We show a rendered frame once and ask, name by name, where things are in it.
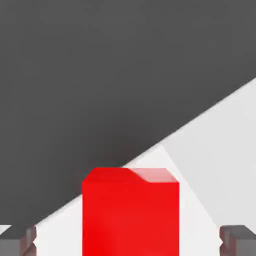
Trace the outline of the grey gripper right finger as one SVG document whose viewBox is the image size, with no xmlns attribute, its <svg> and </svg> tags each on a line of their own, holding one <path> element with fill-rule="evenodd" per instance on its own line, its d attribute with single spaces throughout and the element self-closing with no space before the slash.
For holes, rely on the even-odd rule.
<svg viewBox="0 0 256 256">
<path fill-rule="evenodd" d="M 245 225 L 223 225 L 219 256 L 256 256 L 256 234 Z"/>
</svg>

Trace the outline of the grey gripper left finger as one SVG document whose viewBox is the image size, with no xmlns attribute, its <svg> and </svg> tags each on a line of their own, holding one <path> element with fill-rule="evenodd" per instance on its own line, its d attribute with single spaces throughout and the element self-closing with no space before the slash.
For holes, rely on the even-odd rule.
<svg viewBox="0 0 256 256">
<path fill-rule="evenodd" d="M 0 256 L 37 256 L 36 226 L 12 225 L 0 234 Z"/>
</svg>

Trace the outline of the small red cube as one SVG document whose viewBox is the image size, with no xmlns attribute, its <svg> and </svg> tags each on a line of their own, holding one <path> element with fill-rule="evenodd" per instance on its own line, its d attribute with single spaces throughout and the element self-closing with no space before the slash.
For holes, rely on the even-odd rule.
<svg viewBox="0 0 256 256">
<path fill-rule="evenodd" d="M 179 202 L 166 168 L 94 168 L 82 182 L 82 256 L 180 256 Z"/>
</svg>

